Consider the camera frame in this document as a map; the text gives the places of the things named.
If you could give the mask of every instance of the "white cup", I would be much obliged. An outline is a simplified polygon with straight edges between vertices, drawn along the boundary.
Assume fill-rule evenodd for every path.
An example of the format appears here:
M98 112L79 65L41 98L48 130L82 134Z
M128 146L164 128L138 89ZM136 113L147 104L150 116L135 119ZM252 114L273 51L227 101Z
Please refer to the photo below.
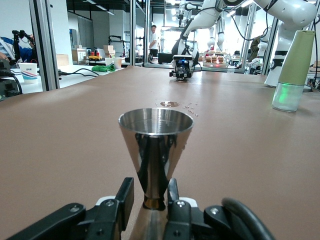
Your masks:
M121 69L122 57L113 58L115 69Z
M26 84L36 84L38 82L36 63L21 62L19 63L19 68Z
M110 57L106 57L104 58L105 60L105 65L108 66L110 64L112 64L114 62L114 59L113 58L110 58Z

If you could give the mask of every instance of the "green light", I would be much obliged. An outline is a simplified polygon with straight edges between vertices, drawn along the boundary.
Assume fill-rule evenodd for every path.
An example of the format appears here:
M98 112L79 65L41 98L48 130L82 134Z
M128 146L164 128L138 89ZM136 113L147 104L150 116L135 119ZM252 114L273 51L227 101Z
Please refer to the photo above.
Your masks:
M281 95L279 96L279 103L285 104L288 102L290 84L282 83Z

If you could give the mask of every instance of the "white shirt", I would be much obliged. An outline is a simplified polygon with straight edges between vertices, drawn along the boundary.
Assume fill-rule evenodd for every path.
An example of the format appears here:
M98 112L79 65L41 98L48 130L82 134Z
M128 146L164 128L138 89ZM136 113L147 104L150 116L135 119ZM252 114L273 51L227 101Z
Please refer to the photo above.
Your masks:
M150 49L158 49L158 36L157 36L156 33L153 33L153 34L151 35L150 43L152 43L154 40L155 40L156 42L155 42L155 44L154 44L152 47L150 47Z

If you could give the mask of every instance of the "water droplet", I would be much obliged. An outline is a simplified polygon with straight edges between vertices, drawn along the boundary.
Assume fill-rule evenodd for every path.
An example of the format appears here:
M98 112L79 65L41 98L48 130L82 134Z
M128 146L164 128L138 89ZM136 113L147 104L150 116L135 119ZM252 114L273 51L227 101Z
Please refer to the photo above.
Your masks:
M169 107L169 108L178 107L180 105L176 101L163 101L160 104L164 107Z

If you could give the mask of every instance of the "jigger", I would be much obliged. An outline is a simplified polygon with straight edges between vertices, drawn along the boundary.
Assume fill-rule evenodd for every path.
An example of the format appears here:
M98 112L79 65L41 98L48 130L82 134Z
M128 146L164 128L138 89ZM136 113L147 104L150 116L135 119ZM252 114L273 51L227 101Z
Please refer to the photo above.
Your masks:
M167 108L142 108L122 114L119 125L144 192L131 240L162 240L167 223L164 194L193 119Z

